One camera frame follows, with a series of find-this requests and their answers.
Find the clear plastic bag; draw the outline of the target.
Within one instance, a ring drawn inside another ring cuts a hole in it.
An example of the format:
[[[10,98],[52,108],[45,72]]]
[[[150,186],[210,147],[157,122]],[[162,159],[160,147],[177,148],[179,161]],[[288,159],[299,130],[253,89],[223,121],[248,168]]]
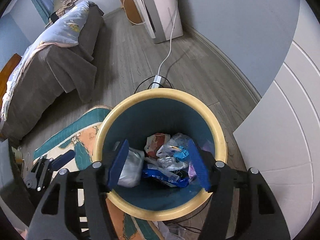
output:
[[[119,186],[132,188],[140,183],[144,157],[143,151],[129,148],[127,159],[118,180]]]

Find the green white medicine box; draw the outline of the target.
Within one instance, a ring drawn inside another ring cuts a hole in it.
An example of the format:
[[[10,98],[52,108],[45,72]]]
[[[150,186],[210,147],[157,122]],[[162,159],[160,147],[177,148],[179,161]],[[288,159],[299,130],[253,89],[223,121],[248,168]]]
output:
[[[146,139],[146,146],[144,151],[149,157],[157,158],[156,153],[161,148],[162,145],[167,143],[170,140],[169,134],[156,133]]]

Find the teal cream patterned rug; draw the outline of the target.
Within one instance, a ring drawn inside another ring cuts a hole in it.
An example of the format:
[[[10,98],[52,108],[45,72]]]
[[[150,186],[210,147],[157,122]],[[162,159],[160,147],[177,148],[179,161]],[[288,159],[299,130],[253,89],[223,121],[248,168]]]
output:
[[[78,120],[59,131],[34,152],[34,163],[40,158],[56,158],[68,150],[75,152],[75,157],[65,165],[70,171],[86,168],[92,163],[93,148],[99,127],[110,113],[111,108],[97,106],[88,110]],[[138,219],[118,209],[106,199],[112,223],[119,239],[163,239],[157,225]]]

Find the blue foil wrapper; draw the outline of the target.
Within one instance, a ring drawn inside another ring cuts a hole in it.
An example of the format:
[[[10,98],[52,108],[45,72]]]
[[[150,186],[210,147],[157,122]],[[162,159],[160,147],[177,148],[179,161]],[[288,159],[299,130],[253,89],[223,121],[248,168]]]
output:
[[[143,167],[141,178],[154,178],[169,187],[185,188],[189,185],[189,177],[186,172],[178,171],[178,173],[175,174],[151,164]]]

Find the teal bin with yellow rim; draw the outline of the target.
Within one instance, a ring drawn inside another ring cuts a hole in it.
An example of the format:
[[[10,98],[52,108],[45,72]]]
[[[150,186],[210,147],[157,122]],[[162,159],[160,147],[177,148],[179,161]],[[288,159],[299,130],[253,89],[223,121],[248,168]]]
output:
[[[156,157],[144,151],[147,137],[164,133],[170,140],[161,146]],[[129,148],[144,152],[144,164],[155,165],[175,174],[188,174],[185,188],[169,187],[154,178],[141,178],[132,188],[118,184],[108,199],[129,215],[153,221],[183,217],[200,207],[210,193],[200,185],[189,155],[188,141],[206,147],[218,161],[227,160],[227,146],[221,126],[211,110],[196,97],[176,89],[145,90],[119,103],[100,125],[93,151],[93,161],[101,161],[103,153],[122,140]]]

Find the wooden headboard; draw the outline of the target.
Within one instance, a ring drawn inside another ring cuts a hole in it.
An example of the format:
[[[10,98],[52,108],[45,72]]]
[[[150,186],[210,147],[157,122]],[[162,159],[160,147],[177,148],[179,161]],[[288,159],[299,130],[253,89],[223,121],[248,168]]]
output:
[[[21,61],[21,58],[22,57],[20,55],[15,53],[0,72],[0,102],[1,102],[1,105],[2,105],[3,96],[7,91],[7,81],[9,79],[9,76],[12,74],[14,69],[19,64],[19,62]]]

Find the bed with grey blanket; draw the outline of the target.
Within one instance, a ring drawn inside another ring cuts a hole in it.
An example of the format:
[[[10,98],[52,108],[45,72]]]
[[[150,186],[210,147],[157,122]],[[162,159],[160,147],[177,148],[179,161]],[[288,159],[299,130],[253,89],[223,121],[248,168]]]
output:
[[[1,119],[1,135],[21,140],[62,93],[77,90],[83,103],[91,100],[97,73],[91,62],[103,14],[96,4],[90,7],[77,46],[49,45],[35,54],[14,90],[7,120]]]

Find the white power strip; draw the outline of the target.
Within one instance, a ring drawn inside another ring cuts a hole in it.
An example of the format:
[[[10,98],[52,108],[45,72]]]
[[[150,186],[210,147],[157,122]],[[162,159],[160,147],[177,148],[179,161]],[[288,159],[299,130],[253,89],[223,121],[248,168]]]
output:
[[[159,88],[161,86],[161,79],[162,79],[161,76],[156,75],[154,77],[152,84],[151,84],[151,89]]]

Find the light blue patterned quilt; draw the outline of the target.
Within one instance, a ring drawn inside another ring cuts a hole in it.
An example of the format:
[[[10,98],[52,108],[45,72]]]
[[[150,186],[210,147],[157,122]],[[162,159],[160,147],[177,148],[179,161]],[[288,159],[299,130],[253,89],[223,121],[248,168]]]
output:
[[[7,81],[7,91],[2,98],[1,119],[3,121],[8,118],[9,105],[14,90],[35,54],[49,45],[56,45],[60,48],[77,46],[79,44],[80,31],[82,31],[88,19],[89,9],[94,5],[95,3],[91,1],[80,2],[48,27],[35,42],[26,49],[22,59],[12,71]]]

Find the wooden cabinet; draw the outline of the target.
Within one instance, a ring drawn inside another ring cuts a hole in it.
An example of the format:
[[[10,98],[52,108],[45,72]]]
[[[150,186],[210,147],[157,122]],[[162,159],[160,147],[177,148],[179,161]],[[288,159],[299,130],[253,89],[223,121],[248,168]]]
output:
[[[124,9],[127,19],[132,25],[142,25],[144,22],[138,12],[134,0],[120,0],[121,7]]]

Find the white air purifier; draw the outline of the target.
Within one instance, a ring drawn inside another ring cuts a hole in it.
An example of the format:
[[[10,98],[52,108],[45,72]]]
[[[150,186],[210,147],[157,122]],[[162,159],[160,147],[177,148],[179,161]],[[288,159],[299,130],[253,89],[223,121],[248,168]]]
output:
[[[183,36],[177,0],[134,0],[155,44]]]

